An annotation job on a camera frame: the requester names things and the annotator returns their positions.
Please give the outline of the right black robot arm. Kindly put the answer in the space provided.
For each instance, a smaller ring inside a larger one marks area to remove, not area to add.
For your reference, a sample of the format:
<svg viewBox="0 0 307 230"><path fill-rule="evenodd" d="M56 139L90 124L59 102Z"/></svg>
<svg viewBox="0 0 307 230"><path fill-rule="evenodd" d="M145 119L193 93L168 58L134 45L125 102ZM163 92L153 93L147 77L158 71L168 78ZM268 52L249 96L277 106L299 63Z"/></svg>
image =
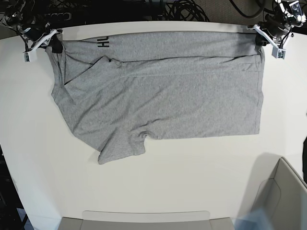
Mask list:
<svg viewBox="0 0 307 230"><path fill-rule="evenodd" d="M39 0L9 0L0 23L14 30L24 42L25 53L38 48L51 47L52 52L60 54L63 45L59 33L40 12Z"/></svg>

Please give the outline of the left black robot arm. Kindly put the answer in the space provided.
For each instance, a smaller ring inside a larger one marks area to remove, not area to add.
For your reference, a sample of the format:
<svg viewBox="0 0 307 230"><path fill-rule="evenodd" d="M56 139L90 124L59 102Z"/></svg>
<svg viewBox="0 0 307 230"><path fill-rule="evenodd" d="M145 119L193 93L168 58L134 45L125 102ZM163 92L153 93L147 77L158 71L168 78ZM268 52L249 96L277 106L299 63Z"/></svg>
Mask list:
<svg viewBox="0 0 307 230"><path fill-rule="evenodd" d="M267 14L264 21L254 26L257 31L256 45L277 45L283 48L295 27L302 27L307 21L298 0L276 0L273 14Z"/></svg>

